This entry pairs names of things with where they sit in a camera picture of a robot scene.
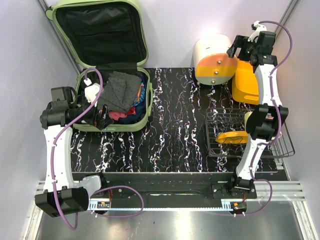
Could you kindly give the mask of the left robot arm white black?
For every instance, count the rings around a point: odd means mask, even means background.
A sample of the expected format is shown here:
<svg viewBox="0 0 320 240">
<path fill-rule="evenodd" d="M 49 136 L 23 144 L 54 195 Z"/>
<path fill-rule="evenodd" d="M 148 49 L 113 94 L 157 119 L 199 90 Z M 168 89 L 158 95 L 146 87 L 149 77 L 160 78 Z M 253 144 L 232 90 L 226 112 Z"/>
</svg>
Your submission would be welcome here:
<svg viewBox="0 0 320 240">
<path fill-rule="evenodd" d="M 35 196 L 35 204 L 52 218 L 88 210 L 90 197 L 103 198 L 108 193 L 102 173 L 86 175 L 80 182 L 73 179 L 71 139 L 73 128 L 68 124 L 85 111 L 77 107 L 73 87 L 51 89 L 51 102 L 40 115 L 47 147 L 47 167 L 43 193 Z"/>
</svg>

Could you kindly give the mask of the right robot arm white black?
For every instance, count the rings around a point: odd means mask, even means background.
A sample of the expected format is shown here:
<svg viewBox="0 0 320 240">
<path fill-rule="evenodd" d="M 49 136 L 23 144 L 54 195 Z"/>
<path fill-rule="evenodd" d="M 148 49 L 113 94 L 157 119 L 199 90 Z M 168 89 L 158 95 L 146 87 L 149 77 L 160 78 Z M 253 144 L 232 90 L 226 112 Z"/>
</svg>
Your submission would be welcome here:
<svg viewBox="0 0 320 240">
<path fill-rule="evenodd" d="M 278 93 L 276 73 L 279 64 L 272 54 L 275 40 L 276 34 L 266 30 L 255 31 L 250 37 L 237 35 L 226 52 L 229 58 L 233 58 L 240 50 L 238 59 L 250 63 L 258 83 L 259 97 L 258 105 L 245 123 L 248 142 L 241 161 L 225 186 L 228 195 L 235 199 L 253 189 L 262 153 L 278 140 L 289 115 L 289 109 L 282 105 Z"/>
</svg>

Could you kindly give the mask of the green hard-shell suitcase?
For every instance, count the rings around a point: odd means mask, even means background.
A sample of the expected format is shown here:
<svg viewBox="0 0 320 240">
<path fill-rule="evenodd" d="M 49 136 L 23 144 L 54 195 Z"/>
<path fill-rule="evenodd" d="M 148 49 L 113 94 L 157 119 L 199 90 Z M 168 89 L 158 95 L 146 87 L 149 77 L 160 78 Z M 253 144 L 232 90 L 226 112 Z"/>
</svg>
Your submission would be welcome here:
<svg viewBox="0 0 320 240">
<path fill-rule="evenodd" d="M 148 122 L 152 110 L 152 84 L 149 73 L 143 68 L 148 60 L 140 4 L 136 0 L 62 0 L 45 12 L 66 43 L 74 60 L 82 66 L 76 86 L 76 103 L 85 98 L 84 79 L 100 85 L 98 100 L 106 86 L 109 75 L 122 72 L 144 78 L 146 95 L 135 106 L 136 121 L 123 124 L 114 121 L 99 130 L 95 125 L 75 123 L 73 127 L 83 132 L 136 132 Z"/>
</svg>

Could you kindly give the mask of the grey dotted cloth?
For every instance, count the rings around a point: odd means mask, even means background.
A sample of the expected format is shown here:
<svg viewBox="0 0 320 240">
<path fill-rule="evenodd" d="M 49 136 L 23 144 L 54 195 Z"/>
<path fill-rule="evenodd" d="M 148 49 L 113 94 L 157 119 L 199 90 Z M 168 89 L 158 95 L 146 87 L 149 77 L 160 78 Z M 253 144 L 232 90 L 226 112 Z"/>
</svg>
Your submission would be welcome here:
<svg viewBox="0 0 320 240">
<path fill-rule="evenodd" d="M 141 83 L 143 80 L 136 75 L 118 71 L 110 73 L 98 99 L 97 107 L 127 113 L 138 99 Z"/>
</svg>

